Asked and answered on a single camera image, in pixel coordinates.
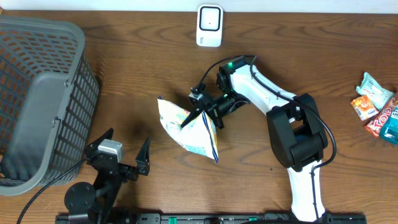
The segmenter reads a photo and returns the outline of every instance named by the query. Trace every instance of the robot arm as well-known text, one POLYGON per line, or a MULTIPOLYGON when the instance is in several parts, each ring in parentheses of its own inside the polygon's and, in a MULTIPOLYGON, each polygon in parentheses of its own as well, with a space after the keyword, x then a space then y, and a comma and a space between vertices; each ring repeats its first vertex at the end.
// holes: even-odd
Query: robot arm
MULTIPOLYGON (((279 92, 281 95, 291 99, 296 96, 293 93, 289 93, 281 89, 261 75, 254 65, 252 69, 261 82, 266 84, 268 87, 271 87, 276 92, 279 92)), ((249 99, 264 114, 267 114, 267 112, 272 110, 275 106, 281 107, 288 103, 288 101, 278 98, 255 81, 255 79, 251 77, 249 65, 240 67, 231 74, 231 86, 234 91, 249 99)), ((301 172, 296 172, 293 168, 287 169, 293 196, 292 212, 300 221, 312 222, 317 219, 313 206, 312 180, 310 172, 313 166, 320 163, 321 161, 314 161, 304 166, 301 172)), ((317 197, 318 215, 320 218, 325 212, 325 208, 321 201, 319 172, 319 169, 315 170, 315 195, 317 197)))
MULTIPOLYGON (((203 84, 192 90, 191 103, 196 107, 190 117, 182 124, 184 127, 196 117, 195 111, 203 110, 212 118, 215 125, 223 128, 222 117, 239 108, 239 102, 250 101, 266 116, 271 140, 271 148, 278 161, 288 168, 292 188, 292 212, 304 222, 317 219, 314 209, 311 169, 321 163, 327 138, 323 127, 310 114, 276 96, 264 88, 262 82, 282 96, 297 101, 318 112, 313 98, 305 94, 296 96, 272 83, 261 75, 253 65, 255 80, 250 72, 251 61, 240 57, 220 67, 217 85, 223 95, 216 100, 205 93, 203 84), (292 129, 290 123, 303 120, 303 125, 292 129)), ((319 218, 324 214, 320 196, 319 169, 315 170, 315 196, 319 218)))

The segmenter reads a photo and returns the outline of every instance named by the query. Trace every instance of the wood grain surface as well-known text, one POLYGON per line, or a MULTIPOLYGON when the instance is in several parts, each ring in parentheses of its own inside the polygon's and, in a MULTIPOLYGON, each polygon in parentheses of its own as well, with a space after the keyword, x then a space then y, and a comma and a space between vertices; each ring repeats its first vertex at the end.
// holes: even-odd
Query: wood grain surface
MULTIPOLYGON (((270 80, 298 95, 311 94, 337 140, 335 161, 322 168, 322 202, 332 212, 363 212, 369 223, 397 223, 398 148, 363 128, 350 101, 369 72, 382 86, 398 87, 398 16, 370 14, 226 13, 223 43, 196 45, 192 12, 4 11, 5 15, 70 21, 86 35, 86 56, 102 82, 90 141, 113 127, 124 163, 146 137, 148 177, 122 186, 117 206, 164 213, 263 213, 292 203, 287 171, 274 157, 266 117, 248 105, 225 117, 218 130, 220 162, 189 153, 159 122, 157 97, 191 109, 187 96, 219 59, 258 55, 270 80)), ((211 94, 216 69, 206 79, 211 94)), ((325 158, 331 154, 325 149, 325 158)), ((93 182, 84 165, 76 180, 93 182)), ((53 223, 70 185, 51 187, 23 223, 53 223)), ((0 197, 1 223, 15 223, 38 191, 0 197)))

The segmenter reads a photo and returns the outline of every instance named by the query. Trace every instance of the plastic basket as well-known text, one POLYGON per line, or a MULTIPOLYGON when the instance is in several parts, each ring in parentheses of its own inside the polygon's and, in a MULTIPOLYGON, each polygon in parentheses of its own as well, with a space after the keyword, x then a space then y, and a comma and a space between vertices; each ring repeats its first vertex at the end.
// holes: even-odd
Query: plastic basket
POLYGON ((46 184, 81 159, 99 94, 84 46, 74 24, 0 17, 0 195, 46 184))

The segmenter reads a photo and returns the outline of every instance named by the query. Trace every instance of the snack bag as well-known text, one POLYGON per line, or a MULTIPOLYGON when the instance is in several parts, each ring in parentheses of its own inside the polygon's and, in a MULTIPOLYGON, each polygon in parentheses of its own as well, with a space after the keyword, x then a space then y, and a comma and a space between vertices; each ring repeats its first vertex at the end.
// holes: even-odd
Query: snack bag
POLYGON ((355 89, 361 96, 367 95, 373 105, 380 110, 391 99, 393 93, 383 89, 368 72, 363 74, 361 86, 355 89))
POLYGON ((372 101, 366 95, 360 96, 357 99, 351 101, 351 105, 353 105, 353 108, 363 121, 373 117, 379 112, 373 106, 372 101))
POLYGON ((202 112, 193 121, 181 128, 189 111, 158 97, 160 123, 167 134, 184 149, 214 159, 218 163, 216 126, 202 112))
POLYGON ((391 116, 394 108, 398 106, 398 93, 395 94, 387 103, 384 105, 380 113, 373 117, 372 120, 365 125, 365 129, 369 131, 374 137, 378 138, 379 133, 383 125, 387 122, 391 116))

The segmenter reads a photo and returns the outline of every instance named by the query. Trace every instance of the white device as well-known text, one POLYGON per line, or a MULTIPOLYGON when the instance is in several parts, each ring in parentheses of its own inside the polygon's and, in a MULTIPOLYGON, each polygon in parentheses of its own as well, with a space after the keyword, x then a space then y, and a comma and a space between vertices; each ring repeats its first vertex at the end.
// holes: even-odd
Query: white device
POLYGON ((201 5, 198 9, 197 44, 219 47, 223 34, 224 10, 216 5, 201 5))
MULTIPOLYGON (((272 83, 258 71, 255 65, 253 65, 252 69, 263 84, 267 85, 276 92, 279 92, 282 96, 291 99, 295 96, 295 94, 289 93, 272 83)), ((249 65, 242 66, 236 69, 233 74, 231 74, 231 84, 234 91, 249 99, 264 114, 272 110, 275 106, 283 106, 288 103, 288 101, 278 98, 275 94, 271 93, 261 86, 257 81, 255 81, 255 79, 253 79, 251 76, 249 65)), ((293 214, 303 222, 313 222, 317 219, 313 206, 313 191, 310 172, 312 167, 320 163, 321 161, 312 162, 303 167, 301 172, 296 172, 292 168, 287 169, 293 196, 292 211, 293 214)), ((318 216, 320 218, 325 212, 325 208, 321 201, 319 180, 320 169, 316 169, 314 173, 315 197, 317 200, 318 216)))
POLYGON ((118 162, 123 158, 123 145, 117 141, 104 139, 104 141, 99 144, 98 150, 109 154, 115 154, 118 158, 118 162))

